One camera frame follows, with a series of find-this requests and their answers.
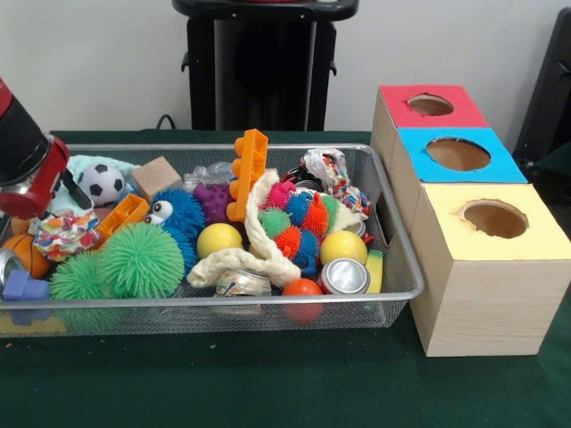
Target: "yellow sponge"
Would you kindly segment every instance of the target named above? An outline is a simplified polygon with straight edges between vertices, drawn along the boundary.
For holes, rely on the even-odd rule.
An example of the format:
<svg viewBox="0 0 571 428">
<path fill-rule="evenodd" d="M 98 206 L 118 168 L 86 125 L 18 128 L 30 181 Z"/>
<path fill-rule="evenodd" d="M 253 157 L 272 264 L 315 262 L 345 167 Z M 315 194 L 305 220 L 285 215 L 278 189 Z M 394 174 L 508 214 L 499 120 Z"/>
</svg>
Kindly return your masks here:
<svg viewBox="0 0 571 428">
<path fill-rule="evenodd" d="M 365 267 L 371 275 L 371 284 L 368 286 L 367 294 L 381 292 L 383 286 L 383 253 L 379 250 L 369 251 Z"/>
</svg>

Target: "blue fuzzy ball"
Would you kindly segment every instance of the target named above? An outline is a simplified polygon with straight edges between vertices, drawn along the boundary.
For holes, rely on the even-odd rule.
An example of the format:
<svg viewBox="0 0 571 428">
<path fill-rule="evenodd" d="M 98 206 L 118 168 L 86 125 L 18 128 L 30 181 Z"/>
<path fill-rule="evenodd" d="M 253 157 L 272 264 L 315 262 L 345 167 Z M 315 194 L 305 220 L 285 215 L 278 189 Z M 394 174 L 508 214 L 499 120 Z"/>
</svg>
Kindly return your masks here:
<svg viewBox="0 0 571 428">
<path fill-rule="evenodd" d="M 194 246 L 188 240 L 188 238 L 177 229 L 172 227 L 164 227 L 164 230 L 169 232 L 172 239 L 174 239 L 178 244 L 178 249 L 182 254 L 182 259 L 185 262 L 185 275 L 191 271 L 191 269 L 196 264 L 196 251 L 194 250 Z"/>
<path fill-rule="evenodd" d="M 158 192 L 154 197 L 153 207 L 159 201 L 167 201 L 172 205 L 172 214 L 161 225 L 177 229 L 192 243 L 195 243 L 198 235 L 206 227 L 206 218 L 200 202 L 183 189 L 167 189 Z"/>
<path fill-rule="evenodd" d="M 294 259 L 294 264 L 302 270 L 304 275 L 315 275 L 317 272 L 317 258 L 319 254 L 319 240 L 316 235 L 302 229 L 300 250 Z"/>
<path fill-rule="evenodd" d="M 310 202 L 313 199 L 310 193 L 301 192 L 294 194 L 287 205 L 285 212 L 291 215 L 292 225 L 300 227 L 310 210 Z"/>
</svg>

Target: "soccer ball pattern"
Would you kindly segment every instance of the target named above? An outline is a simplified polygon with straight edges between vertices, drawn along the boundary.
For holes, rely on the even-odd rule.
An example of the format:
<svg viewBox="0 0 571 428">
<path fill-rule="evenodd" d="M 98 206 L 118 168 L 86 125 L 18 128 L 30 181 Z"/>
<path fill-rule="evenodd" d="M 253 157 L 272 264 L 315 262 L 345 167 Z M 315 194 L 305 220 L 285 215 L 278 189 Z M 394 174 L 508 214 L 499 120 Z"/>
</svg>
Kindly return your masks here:
<svg viewBox="0 0 571 428">
<path fill-rule="evenodd" d="M 95 207 L 114 204 L 125 191 L 125 179 L 118 169 L 104 163 L 88 165 L 79 175 L 79 187 Z"/>
</svg>

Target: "black cable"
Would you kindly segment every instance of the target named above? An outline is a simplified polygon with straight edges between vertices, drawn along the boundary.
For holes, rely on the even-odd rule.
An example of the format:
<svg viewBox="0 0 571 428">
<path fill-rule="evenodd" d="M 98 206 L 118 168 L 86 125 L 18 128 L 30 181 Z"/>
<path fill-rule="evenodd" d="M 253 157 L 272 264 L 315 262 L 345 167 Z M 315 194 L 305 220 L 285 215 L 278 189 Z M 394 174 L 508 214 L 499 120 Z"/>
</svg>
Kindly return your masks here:
<svg viewBox="0 0 571 428">
<path fill-rule="evenodd" d="M 155 127 L 155 129 L 161 129 L 162 126 L 162 122 L 164 122 L 164 120 L 168 120 L 170 123 L 170 127 L 172 129 L 176 129 L 177 126 L 175 125 L 175 121 L 172 119 L 172 117 L 169 114 L 163 114 L 161 116 L 161 118 L 159 119 L 159 121 L 157 122 L 157 126 Z"/>
</svg>

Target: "cardboard box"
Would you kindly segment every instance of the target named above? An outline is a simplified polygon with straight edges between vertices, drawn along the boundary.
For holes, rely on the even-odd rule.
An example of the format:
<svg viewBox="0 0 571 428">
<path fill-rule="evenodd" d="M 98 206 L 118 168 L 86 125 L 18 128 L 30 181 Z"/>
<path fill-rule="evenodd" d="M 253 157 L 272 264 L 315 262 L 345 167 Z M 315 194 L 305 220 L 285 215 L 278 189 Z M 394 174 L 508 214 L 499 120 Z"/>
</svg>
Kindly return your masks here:
<svg viewBox="0 0 571 428">
<path fill-rule="evenodd" d="M 462 86 L 381 86 L 371 134 L 389 169 L 399 128 L 488 128 L 482 113 Z"/>
<path fill-rule="evenodd" d="M 489 128 L 404 128 L 398 135 L 388 174 L 407 232 L 420 182 L 527 183 Z"/>
<path fill-rule="evenodd" d="M 532 185 L 422 185 L 410 236 L 428 357 L 538 352 L 571 279 L 571 243 Z"/>
</svg>

